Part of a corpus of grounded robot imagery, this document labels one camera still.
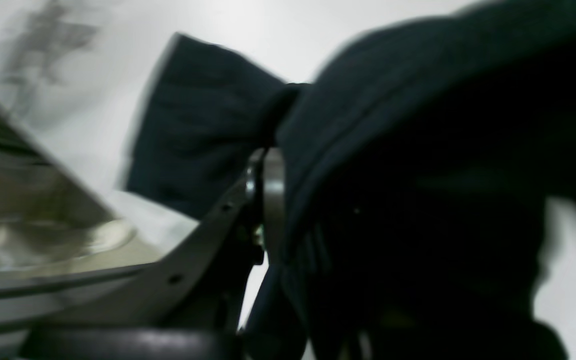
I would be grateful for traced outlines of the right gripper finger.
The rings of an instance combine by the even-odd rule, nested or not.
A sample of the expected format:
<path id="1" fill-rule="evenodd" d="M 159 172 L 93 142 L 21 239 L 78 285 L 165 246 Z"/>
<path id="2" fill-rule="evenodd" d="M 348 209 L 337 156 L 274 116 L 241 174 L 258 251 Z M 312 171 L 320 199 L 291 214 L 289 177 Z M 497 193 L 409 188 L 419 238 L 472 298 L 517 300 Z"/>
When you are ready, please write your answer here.
<path id="1" fill-rule="evenodd" d="M 279 259 L 285 166 L 261 148 L 164 259 L 30 331 L 25 360 L 245 360 L 239 317 L 254 265 Z"/>

